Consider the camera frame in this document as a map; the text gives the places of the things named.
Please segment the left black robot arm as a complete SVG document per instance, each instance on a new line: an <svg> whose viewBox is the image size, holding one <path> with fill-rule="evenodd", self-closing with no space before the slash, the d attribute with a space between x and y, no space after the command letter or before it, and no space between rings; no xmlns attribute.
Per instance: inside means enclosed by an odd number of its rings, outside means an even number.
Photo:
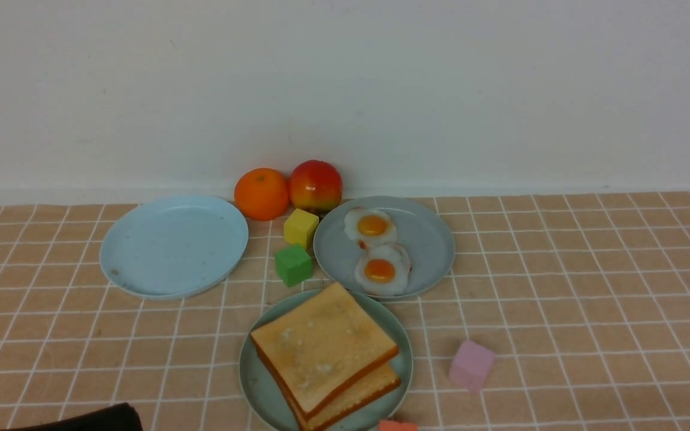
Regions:
<svg viewBox="0 0 690 431"><path fill-rule="evenodd" d="M137 410L129 403L117 403L68 419L33 423L8 430L143 430Z"/></svg>

